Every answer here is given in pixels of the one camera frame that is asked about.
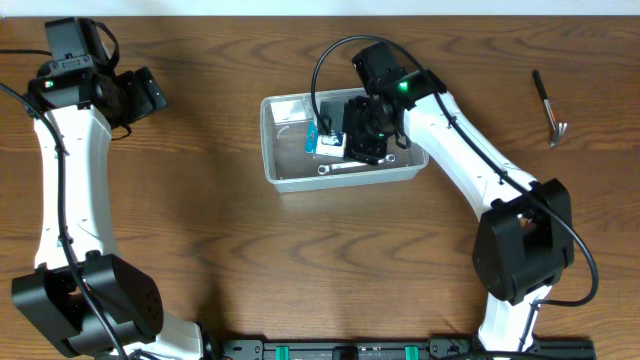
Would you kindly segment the silver combination wrench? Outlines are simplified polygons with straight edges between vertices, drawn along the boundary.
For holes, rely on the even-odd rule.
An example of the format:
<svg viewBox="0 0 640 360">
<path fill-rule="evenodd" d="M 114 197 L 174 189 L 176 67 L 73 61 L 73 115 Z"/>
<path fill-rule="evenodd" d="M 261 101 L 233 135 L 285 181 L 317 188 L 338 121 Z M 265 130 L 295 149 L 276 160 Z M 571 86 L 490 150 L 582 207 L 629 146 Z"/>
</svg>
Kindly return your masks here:
<svg viewBox="0 0 640 360">
<path fill-rule="evenodd" d="M 317 171 L 319 175 L 327 175 L 328 173 L 335 172 L 337 170 L 357 168 L 357 167 L 370 166 L 370 165 L 381 165 L 385 163 L 393 163 L 395 159 L 396 157 L 394 154 L 387 154 L 384 158 L 376 160 L 372 164 L 365 163 L 365 162 L 358 162 L 358 161 L 326 164 L 326 165 L 319 165 L 317 168 Z"/>
</svg>

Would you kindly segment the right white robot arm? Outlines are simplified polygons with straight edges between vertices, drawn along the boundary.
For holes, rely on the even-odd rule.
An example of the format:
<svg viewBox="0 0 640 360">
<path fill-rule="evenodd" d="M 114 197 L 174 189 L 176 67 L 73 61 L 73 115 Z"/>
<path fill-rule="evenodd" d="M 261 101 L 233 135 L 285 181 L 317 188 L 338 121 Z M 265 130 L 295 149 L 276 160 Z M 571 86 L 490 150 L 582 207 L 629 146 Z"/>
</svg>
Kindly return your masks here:
<svg viewBox="0 0 640 360">
<path fill-rule="evenodd" d="M 489 352 L 530 349 L 539 308 L 574 262 L 564 185 L 540 183 L 512 164 L 447 92 L 416 94 L 400 104 L 358 97 L 345 106 L 344 128 L 358 144 L 404 135 L 444 170 L 479 221 L 472 262 L 488 292 L 480 345 Z"/>
</svg>

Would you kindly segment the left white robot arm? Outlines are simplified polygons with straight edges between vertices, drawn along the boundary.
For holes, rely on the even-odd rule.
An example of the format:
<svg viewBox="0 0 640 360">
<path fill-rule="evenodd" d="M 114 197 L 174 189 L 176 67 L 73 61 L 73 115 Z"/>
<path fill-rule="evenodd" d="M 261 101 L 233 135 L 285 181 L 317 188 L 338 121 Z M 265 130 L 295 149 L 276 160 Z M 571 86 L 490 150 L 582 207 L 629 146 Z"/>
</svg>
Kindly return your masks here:
<svg viewBox="0 0 640 360">
<path fill-rule="evenodd" d="M 164 310 L 113 231 L 112 131 L 167 105 L 150 70 L 53 69 L 19 100 L 41 151 L 43 225 L 33 273 L 12 281 L 16 308 L 67 358 L 206 358 L 200 325 Z"/>
</svg>

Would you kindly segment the clear plastic container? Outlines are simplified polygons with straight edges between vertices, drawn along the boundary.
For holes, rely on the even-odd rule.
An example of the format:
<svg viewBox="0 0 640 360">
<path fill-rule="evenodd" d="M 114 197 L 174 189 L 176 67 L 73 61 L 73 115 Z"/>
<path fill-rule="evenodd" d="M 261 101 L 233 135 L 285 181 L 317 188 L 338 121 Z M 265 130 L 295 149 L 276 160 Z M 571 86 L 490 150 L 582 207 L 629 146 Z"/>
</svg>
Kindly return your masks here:
<svg viewBox="0 0 640 360">
<path fill-rule="evenodd" d="M 308 93 L 271 96 L 260 105 L 262 156 L 267 180 L 281 193 L 410 180 L 429 163 L 414 145 L 408 150 L 389 143 L 393 163 L 337 170 L 319 175 L 319 165 L 354 161 L 305 152 L 309 123 L 315 123 Z"/>
</svg>

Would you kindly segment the blue white cardboard box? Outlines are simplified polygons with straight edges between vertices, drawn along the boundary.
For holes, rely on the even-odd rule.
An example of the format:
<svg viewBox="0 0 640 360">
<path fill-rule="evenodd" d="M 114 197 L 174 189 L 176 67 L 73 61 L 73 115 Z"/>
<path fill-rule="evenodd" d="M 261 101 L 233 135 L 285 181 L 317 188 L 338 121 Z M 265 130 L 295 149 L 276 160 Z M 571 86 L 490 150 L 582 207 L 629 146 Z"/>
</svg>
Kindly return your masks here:
<svg viewBox="0 0 640 360">
<path fill-rule="evenodd" d="M 345 156 L 346 137 L 344 133 L 320 135 L 314 122 L 309 123 L 305 142 L 305 152 L 317 156 L 343 158 Z"/>
</svg>

